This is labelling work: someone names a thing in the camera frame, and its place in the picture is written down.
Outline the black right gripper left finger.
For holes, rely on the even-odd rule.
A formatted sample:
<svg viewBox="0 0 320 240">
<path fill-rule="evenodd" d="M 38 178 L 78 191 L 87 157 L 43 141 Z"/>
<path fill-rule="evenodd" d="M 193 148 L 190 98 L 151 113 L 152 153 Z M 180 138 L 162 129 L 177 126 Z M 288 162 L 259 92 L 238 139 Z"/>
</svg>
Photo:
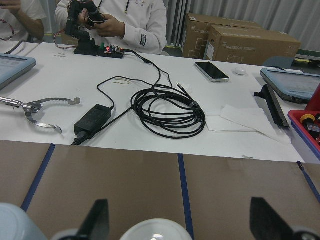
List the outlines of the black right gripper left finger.
<svg viewBox="0 0 320 240">
<path fill-rule="evenodd" d="M 107 199 L 98 199 L 77 229 L 57 233 L 54 240 L 107 240 L 109 236 L 109 204 Z"/>
</svg>

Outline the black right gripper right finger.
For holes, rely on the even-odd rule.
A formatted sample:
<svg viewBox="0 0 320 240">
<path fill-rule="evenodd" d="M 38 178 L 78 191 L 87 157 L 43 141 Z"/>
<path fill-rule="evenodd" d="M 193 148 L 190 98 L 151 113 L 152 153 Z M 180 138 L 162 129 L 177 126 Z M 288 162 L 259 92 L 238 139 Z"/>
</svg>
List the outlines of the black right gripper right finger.
<svg viewBox="0 0 320 240">
<path fill-rule="evenodd" d="M 318 240 L 320 235 L 306 227 L 291 227 L 262 197 L 252 197 L 249 227 L 256 240 Z"/>
</svg>

